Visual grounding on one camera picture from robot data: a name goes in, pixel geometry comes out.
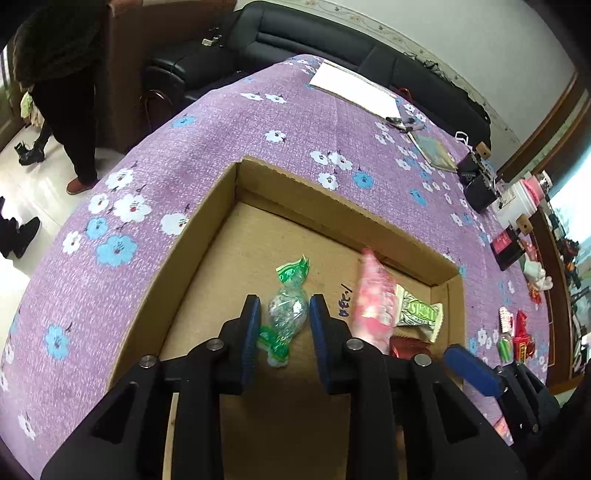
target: pink lid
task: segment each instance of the pink lid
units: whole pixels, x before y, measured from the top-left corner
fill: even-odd
[[[527,180],[523,179],[519,182],[527,190],[527,193],[530,194],[531,201],[534,202],[534,205],[538,206],[544,198],[544,191],[542,190],[538,179],[532,176]]]

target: black handwriting on cardboard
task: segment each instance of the black handwriting on cardboard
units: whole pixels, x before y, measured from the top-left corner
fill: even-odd
[[[351,296],[349,294],[353,293],[353,290],[344,284],[341,284],[340,286],[343,287],[346,292],[341,295],[341,299],[339,300],[339,317],[348,317],[349,312],[347,312],[347,309],[350,308],[351,302]]]

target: pink package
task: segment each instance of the pink package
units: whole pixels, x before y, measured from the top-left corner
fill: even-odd
[[[389,355],[389,341],[400,316],[404,289],[373,251],[364,249],[362,253],[352,334]]]

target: white wall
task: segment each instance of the white wall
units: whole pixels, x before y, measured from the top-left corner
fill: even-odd
[[[238,0],[238,8],[249,1]],[[330,1],[434,53],[488,101],[521,142],[539,126],[574,72],[558,40],[524,0]],[[277,2],[316,13],[319,0]],[[503,152],[504,160],[512,151]]]

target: white tile floor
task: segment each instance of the white tile floor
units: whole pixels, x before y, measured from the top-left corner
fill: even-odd
[[[66,193],[66,185],[76,175],[63,147],[53,137],[45,148],[43,163],[29,167],[18,163],[14,145],[24,141],[31,146],[38,135],[39,131],[33,127],[23,129],[0,153],[0,196],[6,198],[3,217],[14,217],[19,223],[28,222],[34,216],[41,220],[39,233],[23,258],[18,260],[11,254],[5,259],[0,255],[0,346],[6,341],[12,318],[39,260],[76,206],[90,195],[90,192],[76,196]],[[97,149],[99,177],[122,157],[111,150]]]

